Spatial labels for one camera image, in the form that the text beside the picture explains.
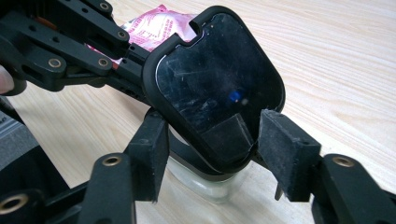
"light wood tabletop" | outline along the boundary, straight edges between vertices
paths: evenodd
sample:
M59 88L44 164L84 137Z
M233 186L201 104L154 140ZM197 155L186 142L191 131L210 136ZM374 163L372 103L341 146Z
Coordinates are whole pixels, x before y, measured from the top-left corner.
M360 161L396 192L396 2L111 0L119 25L164 4L199 14L229 7L258 40L286 86L283 113L322 144ZM96 159L123 151L148 107L109 87L49 92L29 84L8 98L70 187ZM274 200L276 180L246 168L226 203L212 203L167 171L158 203L137 203L139 223L313 223L310 203Z

